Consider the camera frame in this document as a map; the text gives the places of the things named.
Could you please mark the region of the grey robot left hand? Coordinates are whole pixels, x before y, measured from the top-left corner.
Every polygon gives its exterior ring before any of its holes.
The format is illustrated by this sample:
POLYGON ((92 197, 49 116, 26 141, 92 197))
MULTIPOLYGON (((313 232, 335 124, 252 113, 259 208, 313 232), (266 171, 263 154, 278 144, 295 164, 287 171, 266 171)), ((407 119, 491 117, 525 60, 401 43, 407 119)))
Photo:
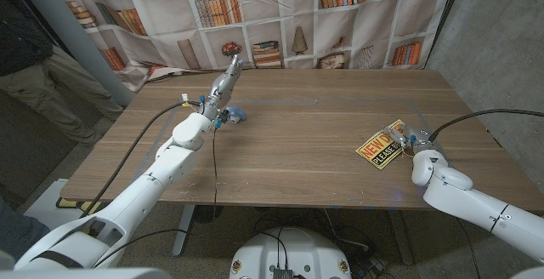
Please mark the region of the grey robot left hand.
POLYGON ((234 87, 241 76, 243 61, 235 54, 227 70, 218 76, 200 105, 199 113, 207 117, 210 121, 215 120, 222 108, 224 108, 231 99, 234 87))

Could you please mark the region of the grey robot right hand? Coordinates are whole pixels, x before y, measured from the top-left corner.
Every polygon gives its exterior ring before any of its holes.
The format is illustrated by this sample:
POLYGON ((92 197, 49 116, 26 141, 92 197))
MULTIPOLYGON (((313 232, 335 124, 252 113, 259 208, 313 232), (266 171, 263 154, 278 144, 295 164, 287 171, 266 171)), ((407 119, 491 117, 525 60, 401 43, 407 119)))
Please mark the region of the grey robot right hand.
POLYGON ((403 152, 408 157, 414 157, 420 152, 426 152, 432 158, 444 157, 434 143, 430 140, 430 134, 423 129, 400 124, 398 127, 386 126, 382 129, 396 143, 400 144, 403 152))

